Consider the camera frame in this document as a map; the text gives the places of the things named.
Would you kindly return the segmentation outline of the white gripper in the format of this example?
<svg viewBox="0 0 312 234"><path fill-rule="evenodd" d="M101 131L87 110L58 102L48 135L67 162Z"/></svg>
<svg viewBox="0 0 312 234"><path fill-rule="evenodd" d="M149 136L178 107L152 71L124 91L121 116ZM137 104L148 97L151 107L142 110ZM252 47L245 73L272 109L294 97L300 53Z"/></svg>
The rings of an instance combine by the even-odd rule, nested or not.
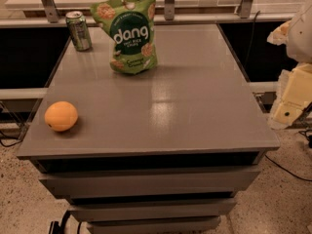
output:
<svg viewBox="0 0 312 234"><path fill-rule="evenodd" d="M286 45L287 55L299 63L279 76L276 99L268 117L274 130L290 127L312 103L312 0L307 0L291 21L275 28L267 37L273 45Z"/></svg>

